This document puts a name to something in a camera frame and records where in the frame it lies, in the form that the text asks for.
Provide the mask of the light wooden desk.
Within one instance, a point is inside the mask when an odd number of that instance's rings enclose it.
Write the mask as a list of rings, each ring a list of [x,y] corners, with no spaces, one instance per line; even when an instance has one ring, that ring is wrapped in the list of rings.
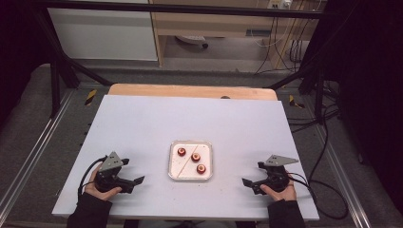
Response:
[[[268,0],[148,0],[151,4],[190,5],[262,9]],[[321,0],[293,0],[289,10],[320,11]],[[309,41],[317,28],[317,19],[263,18],[255,16],[187,13],[151,14],[158,61],[164,63],[166,39],[169,36],[203,36],[251,38],[266,48],[271,67],[285,66],[286,52],[294,41]]]

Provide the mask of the white chair base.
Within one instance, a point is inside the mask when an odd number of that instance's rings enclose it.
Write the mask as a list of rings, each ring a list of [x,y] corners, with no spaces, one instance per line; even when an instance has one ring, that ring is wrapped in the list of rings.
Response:
[[[208,44],[203,36],[177,36],[177,39],[187,44],[208,48]]]

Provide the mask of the thin wooden skewer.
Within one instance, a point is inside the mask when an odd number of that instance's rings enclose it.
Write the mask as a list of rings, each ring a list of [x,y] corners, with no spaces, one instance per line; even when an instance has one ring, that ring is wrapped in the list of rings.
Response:
[[[173,164],[173,167],[175,168],[174,177],[177,179],[193,179],[198,173],[197,166],[199,165],[199,162],[192,161],[191,155],[193,153],[199,153],[199,147],[195,144],[181,145],[179,148],[181,147],[186,150],[186,154],[181,157],[176,152],[175,163]]]

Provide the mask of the person's right hand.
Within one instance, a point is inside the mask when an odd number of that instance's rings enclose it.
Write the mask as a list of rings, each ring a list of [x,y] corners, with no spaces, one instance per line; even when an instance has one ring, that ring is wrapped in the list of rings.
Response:
[[[259,187],[266,195],[270,196],[274,201],[295,201],[297,199],[297,193],[295,190],[294,182],[289,180],[285,189],[281,192],[274,191],[271,187],[262,184]]]

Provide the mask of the black metal crossbar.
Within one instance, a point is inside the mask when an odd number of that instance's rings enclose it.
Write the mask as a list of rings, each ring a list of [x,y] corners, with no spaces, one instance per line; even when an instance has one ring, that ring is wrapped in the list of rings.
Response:
[[[212,7],[212,6],[141,4],[141,3],[95,2],[95,1],[73,1],[73,0],[34,0],[33,4],[37,7],[52,8],[52,9],[69,9],[69,10],[113,10],[113,11],[238,15],[238,16],[301,18],[301,19],[321,19],[326,16],[326,14],[323,12],[299,11],[289,9],[288,10],[247,9],[247,8]]]

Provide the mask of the white cabinet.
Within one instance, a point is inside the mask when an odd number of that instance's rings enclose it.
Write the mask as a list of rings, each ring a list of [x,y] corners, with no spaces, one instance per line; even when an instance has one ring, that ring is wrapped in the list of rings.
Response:
[[[74,59],[158,59],[146,12],[49,9],[64,52]]]

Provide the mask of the aluminium floor rail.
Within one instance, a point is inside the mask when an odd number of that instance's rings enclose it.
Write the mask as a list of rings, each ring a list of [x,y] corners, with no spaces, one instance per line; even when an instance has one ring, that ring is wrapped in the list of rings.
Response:
[[[372,225],[363,209],[357,193],[343,168],[340,159],[336,155],[336,151],[330,142],[329,134],[323,125],[317,125],[316,131],[324,144],[324,155],[326,156],[330,168],[335,176],[337,185],[348,205],[349,213],[355,223],[356,228],[372,228]]]
[[[35,145],[30,150],[28,157],[24,161],[22,167],[19,169],[5,196],[0,200],[0,223],[4,223],[7,219],[14,203],[17,201],[34,167],[36,166],[36,163],[40,160],[54,131],[64,117],[74,94],[75,89],[69,89],[65,93],[61,101],[60,109],[47,122],[46,127],[42,131]]]

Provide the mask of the yellow black warning tape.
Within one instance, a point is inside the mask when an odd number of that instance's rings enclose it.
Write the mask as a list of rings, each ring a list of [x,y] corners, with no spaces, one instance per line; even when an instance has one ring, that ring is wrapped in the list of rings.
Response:
[[[97,89],[92,89],[92,90],[88,93],[88,95],[87,95],[87,97],[86,97],[85,105],[90,105],[90,104],[92,103],[92,101],[93,101],[93,99],[94,99],[96,93],[97,93]]]
[[[295,97],[293,95],[289,95],[289,105],[290,106],[296,106],[298,108],[305,108],[304,104],[296,102]]]

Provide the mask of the white square metal tray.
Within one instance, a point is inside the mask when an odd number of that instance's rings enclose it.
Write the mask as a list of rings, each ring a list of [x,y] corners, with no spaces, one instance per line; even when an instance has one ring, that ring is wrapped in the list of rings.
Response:
[[[191,140],[171,143],[168,175],[174,181],[208,181],[213,176],[212,144]]]

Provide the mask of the person's left hand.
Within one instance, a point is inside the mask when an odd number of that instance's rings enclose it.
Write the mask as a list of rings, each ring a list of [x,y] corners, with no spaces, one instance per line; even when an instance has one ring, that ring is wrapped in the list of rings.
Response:
[[[99,200],[104,200],[104,201],[109,201],[112,197],[116,196],[118,193],[120,193],[122,191],[121,187],[114,187],[111,190],[107,191],[107,192],[100,192],[97,188],[96,188],[96,184],[95,184],[95,178],[97,175],[98,170],[100,169],[100,165],[98,165],[91,173],[90,178],[89,178],[89,182],[88,184],[85,186],[85,192],[87,194],[90,194],[91,196],[99,199]]]

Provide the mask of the white power strip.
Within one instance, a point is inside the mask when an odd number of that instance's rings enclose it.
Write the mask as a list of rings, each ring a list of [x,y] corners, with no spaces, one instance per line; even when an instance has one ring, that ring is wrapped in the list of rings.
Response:
[[[293,0],[268,0],[268,9],[272,10],[288,10],[291,8]]]

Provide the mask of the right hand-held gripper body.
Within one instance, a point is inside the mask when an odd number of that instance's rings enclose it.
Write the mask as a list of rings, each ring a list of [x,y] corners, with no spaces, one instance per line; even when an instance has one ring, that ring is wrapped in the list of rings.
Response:
[[[287,158],[279,155],[272,155],[268,160],[264,161],[266,167],[261,168],[266,171],[267,178],[253,182],[251,187],[254,193],[264,195],[264,192],[259,188],[262,184],[271,187],[276,192],[281,192],[285,189],[289,182],[285,165],[297,163],[297,159]]]

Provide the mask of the black metal stand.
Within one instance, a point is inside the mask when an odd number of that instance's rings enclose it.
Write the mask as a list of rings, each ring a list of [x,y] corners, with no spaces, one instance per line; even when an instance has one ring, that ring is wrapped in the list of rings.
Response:
[[[50,63],[51,117],[54,117],[61,109],[60,80],[64,81],[67,88],[77,88],[80,85],[80,80],[75,70],[78,70],[103,86],[113,85],[112,82],[80,65],[64,52],[46,9],[32,9],[31,15],[33,17],[32,21],[37,28],[37,34],[39,35],[41,44]]]
[[[316,90],[314,115],[319,124],[324,124],[324,114],[322,113],[323,87],[324,87],[324,66],[323,60],[326,57],[324,49],[318,50],[309,60],[302,65],[297,72],[292,73],[268,88],[277,90],[296,80],[302,79],[298,91],[300,94],[308,94],[313,89]]]

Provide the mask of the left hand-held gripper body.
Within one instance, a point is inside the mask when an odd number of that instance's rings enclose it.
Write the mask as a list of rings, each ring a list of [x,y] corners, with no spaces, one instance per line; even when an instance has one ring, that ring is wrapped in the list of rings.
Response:
[[[131,194],[134,188],[133,180],[118,177],[123,166],[122,159],[116,152],[106,156],[95,178],[96,188],[100,192],[107,192],[114,187],[121,187],[122,193]]]

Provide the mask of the dark curtain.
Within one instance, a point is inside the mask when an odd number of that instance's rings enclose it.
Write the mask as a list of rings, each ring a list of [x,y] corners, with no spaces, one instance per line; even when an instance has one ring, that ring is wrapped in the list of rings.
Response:
[[[48,63],[21,6],[22,0],[0,0],[0,126],[20,100],[31,72]]]
[[[403,212],[403,0],[360,0],[328,66],[359,151]]]

